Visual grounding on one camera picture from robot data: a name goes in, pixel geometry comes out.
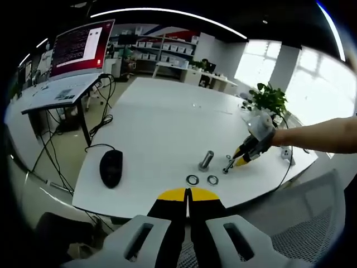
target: human arm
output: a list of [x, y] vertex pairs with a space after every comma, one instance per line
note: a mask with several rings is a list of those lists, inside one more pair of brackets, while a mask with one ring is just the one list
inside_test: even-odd
[[312, 126], [276, 130], [272, 145], [338, 154], [357, 153], [357, 117], [336, 118]]

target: computer monitor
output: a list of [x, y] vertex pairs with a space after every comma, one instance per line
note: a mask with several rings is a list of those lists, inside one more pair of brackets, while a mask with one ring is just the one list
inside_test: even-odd
[[50, 77], [66, 77], [102, 70], [114, 20], [94, 22], [58, 35], [52, 53]]

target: ceiling light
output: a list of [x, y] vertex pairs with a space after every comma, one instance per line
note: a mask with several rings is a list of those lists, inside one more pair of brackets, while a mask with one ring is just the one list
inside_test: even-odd
[[46, 42], [48, 40], [48, 38], [44, 39], [41, 43], [39, 43], [36, 48], [38, 49], [44, 42]]
[[332, 18], [330, 17], [330, 15], [325, 11], [325, 9], [322, 7], [322, 5], [320, 5], [318, 2], [316, 2], [317, 5], [319, 6], [319, 8], [321, 9], [322, 13], [324, 14], [327, 22], [330, 25], [331, 31], [334, 34], [334, 38], [337, 44], [337, 48], [339, 49], [339, 53], [340, 53], [340, 58], [342, 61], [346, 61], [346, 57], [345, 57], [345, 53], [344, 53], [344, 48], [342, 47], [342, 42], [341, 42], [341, 38], [339, 36], [339, 32], [337, 31], [337, 28], [332, 20]]
[[21, 64], [23, 64], [23, 62], [30, 56], [30, 53], [28, 53], [26, 55], [26, 57], [20, 62], [20, 64], [18, 65], [19, 67], [21, 66]]
[[234, 30], [232, 28], [229, 28], [228, 26], [220, 24], [219, 22], [216, 22], [216, 21], [210, 20], [208, 18], [204, 18], [204, 17], [198, 16], [198, 15], [195, 15], [195, 14], [191, 14], [191, 13], [187, 13], [187, 12], [183, 12], [183, 11], [178, 11], [178, 10], [165, 9], [165, 8], [153, 8], [153, 7], [123, 8], [123, 9], [115, 9], [115, 10], [110, 10], [110, 11], [105, 11], [105, 12], [102, 12], [102, 13], [94, 14], [94, 15], [91, 15], [90, 17], [94, 18], [94, 17], [98, 17], [98, 16], [101, 16], [101, 15], [106, 15], [106, 14], [116, 13], [116, 12], [124, 12], [124, 11], [164, 11], [164, 12], [171, 12], [171, 13], [186, 15], [186, 16], [190, 16], [190, 17], [193, 17], [193, 18], [198, 18], [200, 20], [213, 23], [213, 24], [215, 24], [215, 25], [217, 25], [219, 27], [222, 27], [222, 28], [224, 28], [224, 29], [236, 34], [236, 35], [239, 35], [241, 38], [247, 39], [247, 37], [245, 35], [242, 35], [240, 32], [237, 32], [236, 30]]

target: black computer mouse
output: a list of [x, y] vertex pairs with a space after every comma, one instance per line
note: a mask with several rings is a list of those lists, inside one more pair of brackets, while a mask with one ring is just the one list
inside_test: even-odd
[[106, 152], [99, 165], [100, 177], [108, 188], [114, 188], [122, 178], [123, 153], [118, 150]]

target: green plant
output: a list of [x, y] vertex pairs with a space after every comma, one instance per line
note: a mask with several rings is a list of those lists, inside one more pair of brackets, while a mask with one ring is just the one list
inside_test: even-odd
[[252, 95], [252, 99], [243, 102], [243, 106], [248, 110], [252, 110], [252, 106], [256, 107], [258, 110], [268, 109], [278, 115], [282, 115], [286, 111], [285, 103], [287, 102], [285, 98], [285, 93], [281, 91], [280, 88], [273, 89], [272, 85], [264, 85], [263, 83], [257, 84], [258, 92], [255, 90], [250, 90], [249, 93]]

